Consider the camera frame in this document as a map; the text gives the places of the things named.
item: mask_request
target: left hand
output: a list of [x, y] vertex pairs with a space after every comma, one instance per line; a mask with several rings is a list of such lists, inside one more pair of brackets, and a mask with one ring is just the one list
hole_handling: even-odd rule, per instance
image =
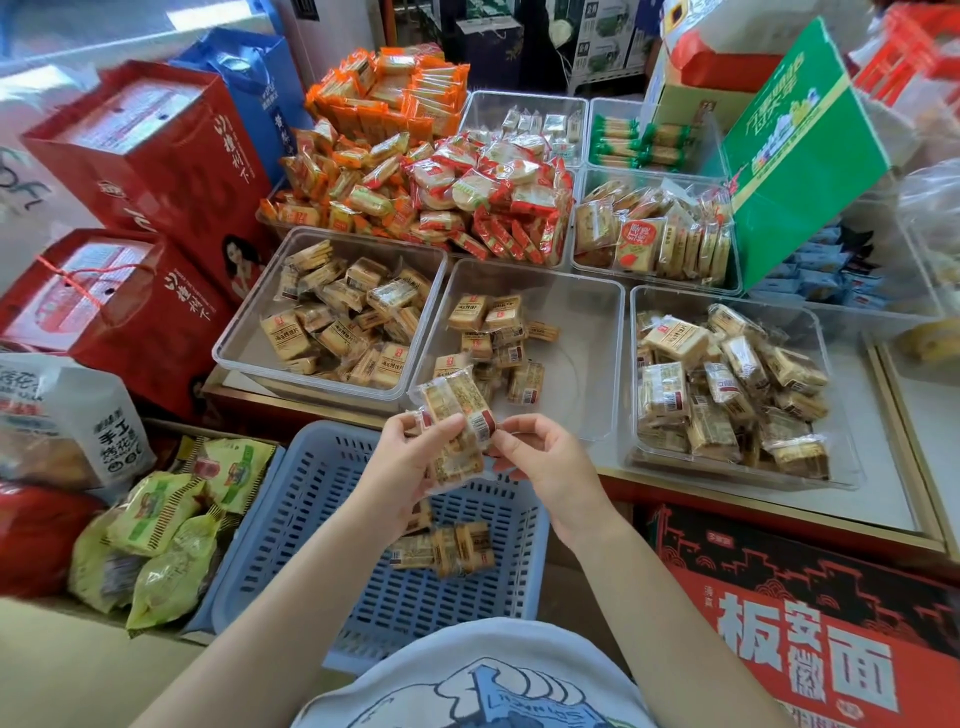
[[382, 534], [385, 548], [403, 535], [414, 504], [431, 486], [426, 479], [430, 461], [460, 434], [467, 419], [453, 415], [422, 435], [407, 439], [403, 432], [415, 423], [414, 416], [408, 413], [387, 420], [380, 442], [345, 504], [361, 509], [364, 523]]

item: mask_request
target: right hand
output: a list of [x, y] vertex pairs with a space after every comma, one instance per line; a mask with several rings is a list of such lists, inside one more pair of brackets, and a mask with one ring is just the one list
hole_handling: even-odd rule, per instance
[[557, 536], [576, 545], [604, 527], [616, 509], [580, 441], [543, 415], [516, 415], [497, 426], [490, 452], [498, 472], [518, 470], [550, 512]]

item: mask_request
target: red gift box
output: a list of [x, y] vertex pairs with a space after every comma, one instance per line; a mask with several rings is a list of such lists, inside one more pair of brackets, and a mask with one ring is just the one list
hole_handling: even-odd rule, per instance
[[270, 180], [220, 76], [127, 61], [23, 135], [113, 230], [159, 231], [240, 302], [276, 250]]
[[230, 318], [227, 299], [161, 235], [78, 230], [0, 298], [0, 343], [112, 372], [135, 397], [191, 419]]

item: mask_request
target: hand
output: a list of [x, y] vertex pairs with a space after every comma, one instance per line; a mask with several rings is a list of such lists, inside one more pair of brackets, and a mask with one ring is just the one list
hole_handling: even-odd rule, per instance
[[387, 420], [380, 442], [346, 503], [362, 509], [364, 522], [383, 534], [384, 547], [403, 535], [414, 504], [431, 485], [426, 480], [427, 466], [460, 434], [467, 419], [453, 415], [422, 435], [407, 439], [403, 432], [414, 424], [409, 413]]
[[550, 512], [557, 536], [571, 550], [603, 528], [616, 510], [580, 441], [543, 415], [517, 415], [497, 427], [490, 454], [495, 471], [518, 468]]

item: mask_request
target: white t-shirt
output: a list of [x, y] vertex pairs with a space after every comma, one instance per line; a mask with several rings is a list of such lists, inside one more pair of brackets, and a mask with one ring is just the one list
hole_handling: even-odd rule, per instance
[[294, 728], [656, 728], [636, 685], [552, 624], [481, 619], [409, 644], [314, 698]]

